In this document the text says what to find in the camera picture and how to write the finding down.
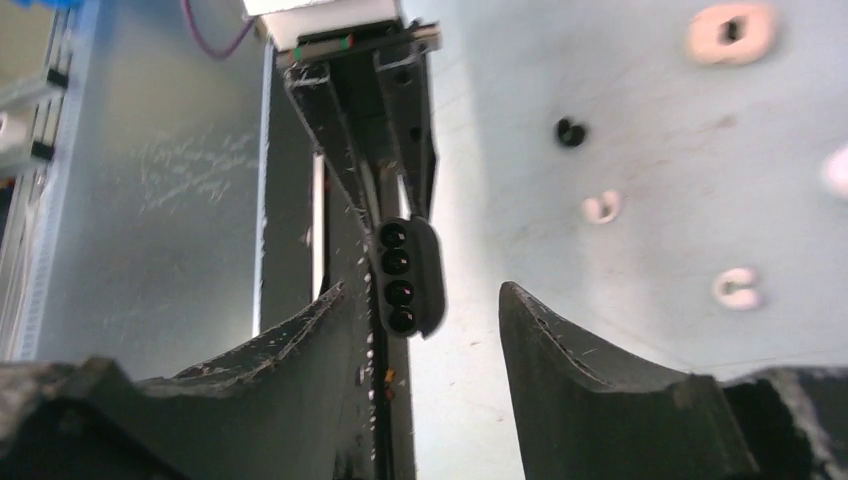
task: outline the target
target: light blue metal panel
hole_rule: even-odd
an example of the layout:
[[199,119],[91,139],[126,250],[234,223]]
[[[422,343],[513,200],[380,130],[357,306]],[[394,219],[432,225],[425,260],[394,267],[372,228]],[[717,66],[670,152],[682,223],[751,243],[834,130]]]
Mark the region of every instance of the light blue metal panel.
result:
[[[848,142],[848,4],[769,3],[773,51],[710,68],[684,51],[705,0],[405,2],[446,46],[432,104],[449,313],[411,347],[420,480],[520,478],[504,280],[676,368],[848,362],[848,206],[818,178]],[[563,116],[588,127],[581,147],[555,143]],[[607,189],[620,215],[585,222],[581,202]],[[712,298],[734,267],[758,271],[761,309]]]
[[[210,42],[241,27],[235,2],[196,3]],[[249,36],[217,62],[178,2],[102,2],[74,148],[57,159],[67,190],[45,200],[60,214],[55,251],[37,252],[43,310],[27,312],[38,359],[102,354],[139,378],[250,338],[262,50]]]

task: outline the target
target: round hole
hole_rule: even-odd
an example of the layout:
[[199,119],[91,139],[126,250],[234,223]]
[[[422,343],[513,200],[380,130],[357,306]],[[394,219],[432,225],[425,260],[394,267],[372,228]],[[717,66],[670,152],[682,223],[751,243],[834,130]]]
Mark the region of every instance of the round hole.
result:
[[406,243],[406,229],[397,223],[388,223],[380,230],[380,242],[386,248],[400,248]]
[[395,83],[398,85],[409,85],[412,83],[412,76],[406,70],[401,70],[395,75]]
[[383,254],[383,271],[389,275],[403,275],[409,271],[409,254],[398,248]]
[[415,315],[408,308],[398,308],[389,316],[389,327],[398,333],[415,329]]
[[421,141],[421,128],[420,127],[412,127],[409,129],[409,138],[418,143]]
[[406,280],[395,280],[386,286],[386,301],[393,307],[406,307],[412,303],[412,284]]

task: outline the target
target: white grommet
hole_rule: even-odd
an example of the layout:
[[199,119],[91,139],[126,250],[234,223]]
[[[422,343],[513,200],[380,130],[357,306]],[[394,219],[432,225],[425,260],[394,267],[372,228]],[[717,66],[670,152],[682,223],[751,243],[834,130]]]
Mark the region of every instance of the white grommet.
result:
[[595,225],[603,225],[615,220],[621,212],[621,193],[615,190],[607,190],[600,198],[587,198],[583,200],[583,217],[587,222]]
[[828,192],[848,200],[848,146],[825,160],[821,177]]
[[692,19],[687,50],[703,65],[745,65],[768,52],[776,30],[777,13],[767,4],[714,5]]
[[713,297],[729,310],[747,311],[760,306],[761,298],[753,289],[757,274],[750,268],[728,270],[713,281]]

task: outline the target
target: white light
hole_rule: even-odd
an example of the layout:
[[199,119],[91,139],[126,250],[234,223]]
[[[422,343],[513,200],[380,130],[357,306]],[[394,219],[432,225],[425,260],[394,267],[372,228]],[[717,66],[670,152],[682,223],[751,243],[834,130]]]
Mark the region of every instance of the white light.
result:
[[268,122],[271,115],[271,75],[274,47],[265,45],[265,69],[262,72],[262,123],[260,125],[259,182],[256,192],[256,257],[253,265],[253,336],[262,332],[262,258],[265,256],[265,180],[268,174]]
[[266,13],[283,12],[295,8],[311,7],[336,0],[244,0],[244,9],[251,17]]
[[406,196],[406,185],[403,183],[403,177],[398,175],[398,195],[400,196],[400,218],[409,220],[411,211],[409,209],[409,197]]
[[312,299],[324,281],[324,156],[312,157]]
[[848,200],[848,147],[834,153],[824,162],[821,177],[830,193]]

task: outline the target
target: black grommet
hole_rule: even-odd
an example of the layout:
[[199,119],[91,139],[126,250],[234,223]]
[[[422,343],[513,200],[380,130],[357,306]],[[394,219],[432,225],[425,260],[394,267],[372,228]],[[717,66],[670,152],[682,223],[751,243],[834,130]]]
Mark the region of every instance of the black grommet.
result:
[[400,248],[406,243],[406,229],[397,223],[387,223],[380,229],[380,242],[386,248]]
[[384,292],[386,302],[393,307],[406,307],[412,303],[414,290],[412,284],[406,280],[395,280],[386,285]]
[[387,275],[403,275],[410,268],[409,254],[405,250],[393,248],[383,254],[382,267]]
[[415,329],[415,315],[408,308],[398,308],[389,315],[389,327],[397,333],[408,334]]
[[586,140],[586,127],[574,125],[567,118],[557,122],[557,139],[559,143],[568,148],[580,146]]

